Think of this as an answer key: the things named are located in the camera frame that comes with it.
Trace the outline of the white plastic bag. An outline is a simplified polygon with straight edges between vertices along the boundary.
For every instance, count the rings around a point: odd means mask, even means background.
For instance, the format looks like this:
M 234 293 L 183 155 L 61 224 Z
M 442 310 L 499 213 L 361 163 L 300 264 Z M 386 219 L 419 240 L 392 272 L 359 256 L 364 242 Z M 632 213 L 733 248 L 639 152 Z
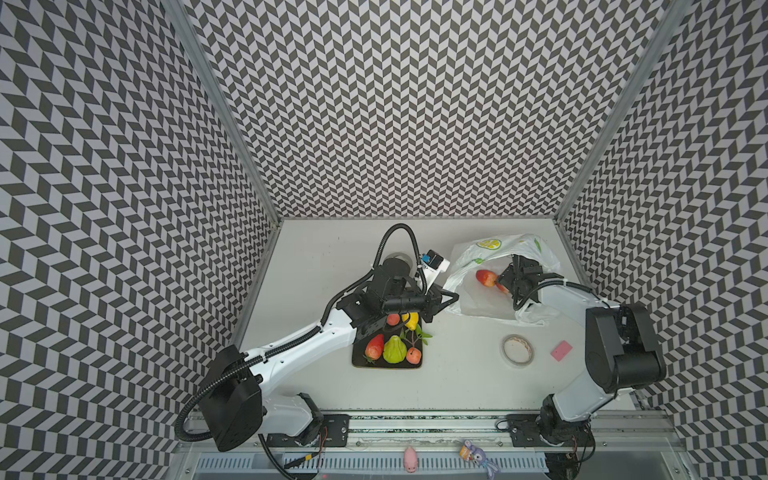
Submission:
M 555 310 L 530 292 L 538 282 L 563 274 L 559 258 L 541 237 L 513 234 L 459 243 L 449 260 L 443 288 L 459 299 L 448 313 L 521 327 L 543 327 L 555 318 Z

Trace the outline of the yellow fake lemon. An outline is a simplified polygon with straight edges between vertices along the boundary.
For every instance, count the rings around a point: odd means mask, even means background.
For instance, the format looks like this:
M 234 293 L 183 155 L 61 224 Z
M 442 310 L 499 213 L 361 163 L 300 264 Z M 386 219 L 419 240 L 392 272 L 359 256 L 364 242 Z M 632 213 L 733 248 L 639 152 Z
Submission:
M 417 312 L 408 312 L 402 315 L 402 323 L 410 331 L 415 331 L 419 322 L 420 317 Z

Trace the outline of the fake leafy twig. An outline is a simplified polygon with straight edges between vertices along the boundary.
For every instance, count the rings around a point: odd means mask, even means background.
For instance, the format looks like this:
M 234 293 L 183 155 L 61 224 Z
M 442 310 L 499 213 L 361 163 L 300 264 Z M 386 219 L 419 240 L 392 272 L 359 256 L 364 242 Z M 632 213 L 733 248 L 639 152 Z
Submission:
M 409 347 L 409 348 L 417 348 L 419 350 L 422 350 L 424 346 L 429 344 L 429 340 L 433 338 L 433 336 L 427 332 L 425 332 L 421 326 L 417 326 L 415 329 L 410 330 L 408 328 L 404 328 L 399 338 Z

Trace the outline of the small peach fake fruit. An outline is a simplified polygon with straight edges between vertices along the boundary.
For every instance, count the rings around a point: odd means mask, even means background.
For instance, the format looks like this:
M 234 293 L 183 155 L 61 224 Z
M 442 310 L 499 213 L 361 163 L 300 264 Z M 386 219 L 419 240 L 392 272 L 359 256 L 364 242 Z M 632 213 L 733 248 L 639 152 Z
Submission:
M 411 347 L 406 354 L 406 361 L 411 365 L 419 365 L 422 359 L 422 352 L 416 348 Z

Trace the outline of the green fake fruit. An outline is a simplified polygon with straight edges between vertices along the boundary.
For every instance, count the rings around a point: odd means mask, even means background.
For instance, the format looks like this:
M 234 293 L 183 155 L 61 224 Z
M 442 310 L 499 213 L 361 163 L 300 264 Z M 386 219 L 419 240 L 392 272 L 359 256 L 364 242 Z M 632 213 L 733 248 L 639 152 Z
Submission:
M 399 364 L 406 359 L 408 347 L 399 338 L 399 336 L 392 336 L 384 345 L 383 359 L 388 364 Z

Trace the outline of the red fake strawberry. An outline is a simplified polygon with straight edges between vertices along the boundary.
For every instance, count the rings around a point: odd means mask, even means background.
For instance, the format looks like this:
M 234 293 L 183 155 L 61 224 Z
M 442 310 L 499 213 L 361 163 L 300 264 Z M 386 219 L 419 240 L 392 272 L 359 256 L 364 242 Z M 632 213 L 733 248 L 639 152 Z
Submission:
M 384 335 L 378 334 L 373 337 L 364 350 L 364 358 L 368 363 L 374 363 L 381 358 L 384 350 Z

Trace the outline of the red fake fruit in bag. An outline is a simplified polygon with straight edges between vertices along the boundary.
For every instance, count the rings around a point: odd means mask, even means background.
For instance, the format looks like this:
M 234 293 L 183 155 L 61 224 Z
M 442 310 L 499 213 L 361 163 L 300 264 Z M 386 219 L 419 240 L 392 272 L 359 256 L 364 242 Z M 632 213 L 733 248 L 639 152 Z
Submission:
M 497 285 L 498 275 L 491 270 L 477 270 L 475 277 L 480 284 L 487 288 L 493 288 Z

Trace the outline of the black square mat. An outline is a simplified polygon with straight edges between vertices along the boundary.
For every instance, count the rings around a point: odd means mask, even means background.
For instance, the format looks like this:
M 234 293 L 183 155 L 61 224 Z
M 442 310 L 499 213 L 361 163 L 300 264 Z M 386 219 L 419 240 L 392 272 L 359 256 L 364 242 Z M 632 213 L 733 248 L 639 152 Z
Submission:
M 415 315 L 398 325 L 386 321 L 383 328 L 354 342 L 351 363 L 357 368 L 416 369 L 430 338 Z

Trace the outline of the beige masking tape roll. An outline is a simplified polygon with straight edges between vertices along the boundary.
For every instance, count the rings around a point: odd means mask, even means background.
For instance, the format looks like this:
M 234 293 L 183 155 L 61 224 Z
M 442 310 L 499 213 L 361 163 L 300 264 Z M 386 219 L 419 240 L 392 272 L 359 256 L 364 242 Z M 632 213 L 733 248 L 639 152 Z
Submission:
M 526 368 L 535 358 L 531 343 L 516 334 L 508 335 L 501 341 L 500 354 L 507 364 L 515 368 Z

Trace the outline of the pink eraser block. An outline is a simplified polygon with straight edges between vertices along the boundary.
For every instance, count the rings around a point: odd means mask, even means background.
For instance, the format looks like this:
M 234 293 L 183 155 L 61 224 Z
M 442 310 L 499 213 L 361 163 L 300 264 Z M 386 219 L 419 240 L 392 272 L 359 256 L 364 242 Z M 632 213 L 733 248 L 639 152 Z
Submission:
M 573 346 L 566 340 L 560 341 L 551 351 L 551 356 L 557 362 L 563 361 L 573 350 Z

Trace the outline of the purple toy figure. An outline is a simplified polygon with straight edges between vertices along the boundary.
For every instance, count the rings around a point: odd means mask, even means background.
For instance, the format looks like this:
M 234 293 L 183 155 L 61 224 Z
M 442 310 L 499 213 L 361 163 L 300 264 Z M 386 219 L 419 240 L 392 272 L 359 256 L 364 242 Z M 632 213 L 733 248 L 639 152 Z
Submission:
M 459 451 L 459 456 L 466 462 L 472 463 L 483 469 L 489 480 L 494 480 L 499 472 L 498 465 L 493 462 L 485 451 L 470 440 L 465 440 Z

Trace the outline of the pink toy figure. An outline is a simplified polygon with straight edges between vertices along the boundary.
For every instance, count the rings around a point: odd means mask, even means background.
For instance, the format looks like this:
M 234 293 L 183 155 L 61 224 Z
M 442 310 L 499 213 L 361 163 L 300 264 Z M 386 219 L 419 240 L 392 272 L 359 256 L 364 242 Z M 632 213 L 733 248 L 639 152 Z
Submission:
M 407 473 L 415 473 L 418 470 L 418 454 L 411 446 L 404 451 L 403 465 Z

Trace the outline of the aluminium front rail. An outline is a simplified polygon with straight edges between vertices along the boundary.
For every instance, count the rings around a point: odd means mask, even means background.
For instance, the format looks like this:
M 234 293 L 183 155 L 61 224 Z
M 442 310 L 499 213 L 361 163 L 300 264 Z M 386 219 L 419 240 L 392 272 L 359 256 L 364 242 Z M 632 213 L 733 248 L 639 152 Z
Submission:
M 412 446 L 425 451 L 454 451 L 465 440 L 491 451 L 570 452 L 565 447 L 515 447 L 506 410 L 327 410 L 351 417 L 345 447 L 331 452 L 395 451 Z M 595 452 L 682 452 L 671 420 L 655 410 L 602 410 L 591 420 L 594 444 L 578 447 Z

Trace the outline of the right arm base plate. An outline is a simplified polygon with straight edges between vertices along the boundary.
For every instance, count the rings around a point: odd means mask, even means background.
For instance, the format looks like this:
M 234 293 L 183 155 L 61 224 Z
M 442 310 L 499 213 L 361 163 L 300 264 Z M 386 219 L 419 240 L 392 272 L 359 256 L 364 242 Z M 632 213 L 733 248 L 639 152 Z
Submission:
M 566 422 L 557 415 L 509 414 L 505 417 L 515 447 L 591 447 L 594 437 L 587 421 Z

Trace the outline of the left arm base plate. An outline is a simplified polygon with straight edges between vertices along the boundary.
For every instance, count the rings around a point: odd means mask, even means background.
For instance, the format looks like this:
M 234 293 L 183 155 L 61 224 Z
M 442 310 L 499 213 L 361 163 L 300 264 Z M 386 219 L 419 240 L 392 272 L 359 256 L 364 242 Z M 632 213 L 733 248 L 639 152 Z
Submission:
M 268 434 L 266 443 L 278 448 L 345 447 L 350 433 L 351 417 L 346 414 L 325 414 L 321 421 L 313 420 L 297 436 Z

